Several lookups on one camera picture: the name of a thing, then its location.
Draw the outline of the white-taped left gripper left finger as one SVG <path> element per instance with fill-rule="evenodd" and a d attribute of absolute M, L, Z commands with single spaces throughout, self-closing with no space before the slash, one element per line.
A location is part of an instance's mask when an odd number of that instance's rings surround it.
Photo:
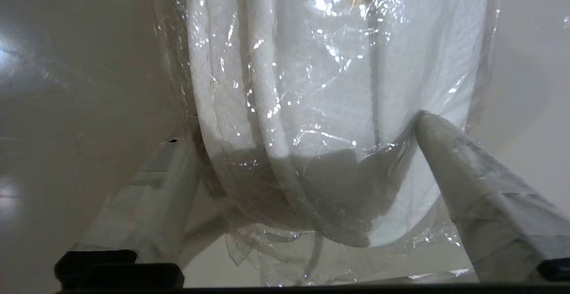
<path fill-rule="evenodd" d="M 186 140 L 160 143 L 55 264 L 61 288 L 77 288 L 96 264 L 177 263 L 199 181 L 197 162 Z"/>

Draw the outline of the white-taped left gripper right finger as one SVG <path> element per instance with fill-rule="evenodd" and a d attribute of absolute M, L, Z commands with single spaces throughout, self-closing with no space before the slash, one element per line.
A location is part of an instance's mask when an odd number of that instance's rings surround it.
<path fill-rule="evenodd" d="M 421 111 L 415 137 L 481 282 L 569 282 L 561 209 L 439 115 Z"/>

